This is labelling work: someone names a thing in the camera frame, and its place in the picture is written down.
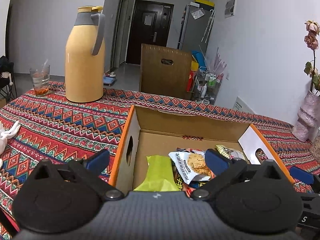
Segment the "yellow striped snack pack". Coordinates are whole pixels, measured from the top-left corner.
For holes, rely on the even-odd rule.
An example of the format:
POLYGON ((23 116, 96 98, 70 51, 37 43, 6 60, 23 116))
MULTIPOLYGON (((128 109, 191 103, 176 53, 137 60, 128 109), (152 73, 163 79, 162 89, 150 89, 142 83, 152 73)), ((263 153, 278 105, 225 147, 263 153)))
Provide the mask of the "yellow striped snack pack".
POLYGON ((228 148, 224 145, 216 145, 216 149, 221 155, 228 159, 240 158, 246 160, 245 155, 239 150, 228 148))

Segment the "white cracker packet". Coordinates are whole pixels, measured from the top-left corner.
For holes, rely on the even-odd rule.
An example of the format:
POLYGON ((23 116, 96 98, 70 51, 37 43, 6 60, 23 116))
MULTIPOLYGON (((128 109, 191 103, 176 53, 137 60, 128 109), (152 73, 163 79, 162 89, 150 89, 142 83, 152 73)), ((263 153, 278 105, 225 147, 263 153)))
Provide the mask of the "white cracker packet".
POLYGON ((186 184, 193 181, 207 182, 213 178, 213 173, 206 165, 205 152, 198 150, 170 152, 169 157, 174 162, 178 173, 186 184))

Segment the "long green snack bar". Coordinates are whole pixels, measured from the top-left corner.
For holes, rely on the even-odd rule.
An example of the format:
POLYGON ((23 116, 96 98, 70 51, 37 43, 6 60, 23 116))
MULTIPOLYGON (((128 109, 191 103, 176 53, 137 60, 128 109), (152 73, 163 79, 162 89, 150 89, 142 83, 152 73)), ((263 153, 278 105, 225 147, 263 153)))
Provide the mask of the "long green snack bar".
POLYGON ((144 180, 134 191, 171 192, 180 191, 174 181, 171 159, 161 155, 146 157, 148 169, 144 180))

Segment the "pink ceramic vase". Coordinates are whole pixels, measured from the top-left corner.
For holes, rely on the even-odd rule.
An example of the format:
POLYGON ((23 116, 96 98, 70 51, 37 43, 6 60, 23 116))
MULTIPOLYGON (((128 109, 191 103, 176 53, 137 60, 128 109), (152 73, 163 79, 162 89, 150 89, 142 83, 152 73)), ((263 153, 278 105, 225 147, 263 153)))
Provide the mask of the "pink ceramic vase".
POLYGON ((306 142, 312 130, 319 124, 319 96, 307 92, 298 112, 298 120, 292 128, 292 134, 301 142, 306 142))

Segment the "colourful patterned tablecloth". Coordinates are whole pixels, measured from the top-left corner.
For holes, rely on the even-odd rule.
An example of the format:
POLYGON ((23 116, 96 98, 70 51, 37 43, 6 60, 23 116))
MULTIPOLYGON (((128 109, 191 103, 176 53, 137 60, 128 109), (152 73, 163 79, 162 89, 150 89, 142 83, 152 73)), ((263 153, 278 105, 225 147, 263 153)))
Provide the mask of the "colourful patterned tablecloth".
POLYGON ((1 109, 20 131, 3 152, 1 230, 13 239, 299 239, 301 193, 319 194, 319 176, 292 178, 295 157, 310 159, 308 143, 291 125, 169 96, 107 89, 100 100, 67 100, 62 83, 33 91, 1 109), (177 148, 223 144, 246 160, 196 189, 141 192, 146 157, 177 148), (83 161, 107 149, 96 176, 83 161))

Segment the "red gift bag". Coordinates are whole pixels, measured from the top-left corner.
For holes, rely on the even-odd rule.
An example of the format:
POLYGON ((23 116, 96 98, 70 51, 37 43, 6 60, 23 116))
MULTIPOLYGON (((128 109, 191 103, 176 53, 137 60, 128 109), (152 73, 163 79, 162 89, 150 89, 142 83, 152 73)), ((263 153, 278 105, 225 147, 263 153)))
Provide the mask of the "red gift bag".
POLYGON ((187 88, 186 91, 187 92, 191 92, 193 84, 194 84, 194 75, 195 72, 193 72, 192 70, 189 73, 189 77, 188 77, 188 83, 187 83, 187 88))

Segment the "white cloth gloves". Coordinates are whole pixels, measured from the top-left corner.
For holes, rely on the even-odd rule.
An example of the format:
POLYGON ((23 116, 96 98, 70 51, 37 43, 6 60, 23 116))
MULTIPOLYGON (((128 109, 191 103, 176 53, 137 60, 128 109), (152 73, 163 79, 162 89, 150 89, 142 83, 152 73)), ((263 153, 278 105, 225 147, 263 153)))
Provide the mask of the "white cloth gloves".
POLYGON ((9 130, 5 130, 1 122, 1 133, 0 133, 0 154, 2 154, 7 146, 8 140, 13 138, 20 130, 20 122, 16 121, 9 130))

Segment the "glass cup with drink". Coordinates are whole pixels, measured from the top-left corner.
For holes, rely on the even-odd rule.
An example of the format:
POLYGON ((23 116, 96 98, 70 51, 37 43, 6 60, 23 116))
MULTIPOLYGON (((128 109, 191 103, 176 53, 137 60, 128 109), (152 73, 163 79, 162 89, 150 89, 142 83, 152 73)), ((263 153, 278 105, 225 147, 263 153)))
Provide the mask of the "glass cup with drink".
POLYGON ((40 68, 30 68, 29 73, 36 96, 45 96, 49 93, 50 65, 48 59, 40 68))

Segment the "brown wicker chair back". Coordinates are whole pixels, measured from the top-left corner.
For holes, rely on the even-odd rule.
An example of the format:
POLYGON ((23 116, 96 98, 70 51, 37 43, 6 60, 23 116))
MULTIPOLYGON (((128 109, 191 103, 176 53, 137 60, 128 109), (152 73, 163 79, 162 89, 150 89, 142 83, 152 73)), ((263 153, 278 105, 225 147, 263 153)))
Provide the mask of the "brown wicker chair back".
POLYGON ((149 94, 190 99, 187 91, 191 53, 142 44, 139 91, 149 94))

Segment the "yellow thermos jug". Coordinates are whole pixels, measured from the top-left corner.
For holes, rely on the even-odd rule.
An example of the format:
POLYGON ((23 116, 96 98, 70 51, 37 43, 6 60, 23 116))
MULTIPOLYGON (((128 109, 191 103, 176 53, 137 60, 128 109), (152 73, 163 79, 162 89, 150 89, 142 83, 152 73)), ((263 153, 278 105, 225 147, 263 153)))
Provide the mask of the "yellow thermos jug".
POLYGON ((65 48, 65 90, 74 103, 94 102, 103 96, 105 15, 102 6, 78 8, 65 48))

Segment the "dried pink roses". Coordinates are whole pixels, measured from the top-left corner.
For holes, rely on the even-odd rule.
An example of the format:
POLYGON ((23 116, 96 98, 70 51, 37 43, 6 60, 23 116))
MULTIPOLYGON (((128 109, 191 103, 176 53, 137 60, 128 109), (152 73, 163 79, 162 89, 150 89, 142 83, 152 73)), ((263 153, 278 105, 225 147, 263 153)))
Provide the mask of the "dried pink roses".
POLYGON ((304 36, 304 42, 312 50, 313 59, 306 62, 304 73, 311 78, 310 92, 315 89, 319 91, 319 72, 316 68, 316 50, 319 48, 319 24, 316 21, 307 20, 305 23, 307 35, 304 36))

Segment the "grey refrigerator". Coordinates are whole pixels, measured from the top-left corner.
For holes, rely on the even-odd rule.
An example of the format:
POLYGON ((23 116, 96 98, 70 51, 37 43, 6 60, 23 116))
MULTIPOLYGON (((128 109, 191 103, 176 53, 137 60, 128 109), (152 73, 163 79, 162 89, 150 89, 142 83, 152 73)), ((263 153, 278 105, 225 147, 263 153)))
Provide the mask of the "grey refrigerator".
POLYGON ((186 52, 201 51, 205 54, 214 16, 215 6, 195 2, 187 4, 182 16, 177 48, 186 52))

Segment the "black entrance door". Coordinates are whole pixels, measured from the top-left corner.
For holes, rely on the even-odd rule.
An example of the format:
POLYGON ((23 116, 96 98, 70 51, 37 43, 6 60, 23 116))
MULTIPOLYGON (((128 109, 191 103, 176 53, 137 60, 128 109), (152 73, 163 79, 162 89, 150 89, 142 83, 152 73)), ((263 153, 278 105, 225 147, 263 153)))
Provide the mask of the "black entrance door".
POLYGON ((140 64, 142 44, 166 46, 174 5, 136 0, 127 44, 126 63, 140 64))

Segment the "yellow box on fridge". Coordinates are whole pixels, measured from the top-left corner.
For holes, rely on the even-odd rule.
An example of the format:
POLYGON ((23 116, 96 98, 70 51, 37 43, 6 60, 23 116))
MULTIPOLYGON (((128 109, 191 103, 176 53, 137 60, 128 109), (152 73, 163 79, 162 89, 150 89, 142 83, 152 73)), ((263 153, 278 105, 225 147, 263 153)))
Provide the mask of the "yellow box on fridge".
POLYGON ((210 7, 214 7, 215 4, 213 2, 207 1, 207 0, 195 0, 195 3, 199 3, 199 4, 205 4, 207 6, 210 7))

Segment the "wall electrical panel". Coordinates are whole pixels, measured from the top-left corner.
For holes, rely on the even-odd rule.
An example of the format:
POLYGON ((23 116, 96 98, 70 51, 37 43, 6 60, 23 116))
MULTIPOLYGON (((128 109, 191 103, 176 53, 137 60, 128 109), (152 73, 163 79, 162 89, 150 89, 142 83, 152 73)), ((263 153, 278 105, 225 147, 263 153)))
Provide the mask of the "wall electrical panel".
POLYGON ((236 5, 236 0, 228 0, 225 5, 225 11, 224 11, 224 16, 225 18, 229 18, 234 16, 235 14, 235 5, 236 5))

